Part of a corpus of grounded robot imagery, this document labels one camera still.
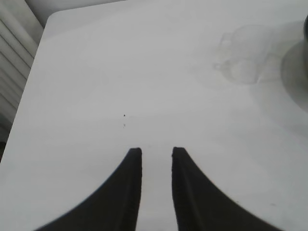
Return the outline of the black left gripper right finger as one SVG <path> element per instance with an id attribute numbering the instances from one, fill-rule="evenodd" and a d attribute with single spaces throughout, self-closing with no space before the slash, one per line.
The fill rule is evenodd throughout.
<path id="1" fill-rule="evenodd" d="M 172 151 L 172 197 L 180 231 L 276 231 L 219 190 L 185 148 Z"/>

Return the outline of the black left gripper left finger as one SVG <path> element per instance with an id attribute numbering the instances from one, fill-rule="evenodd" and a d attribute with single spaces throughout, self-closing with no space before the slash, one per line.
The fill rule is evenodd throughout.
<path id="1" fill-rule="evenodd" d="M 131 148 L 111 176 L 85 201 L 41 231 L 134 231 L 141 200 L 142 151 Z"/>

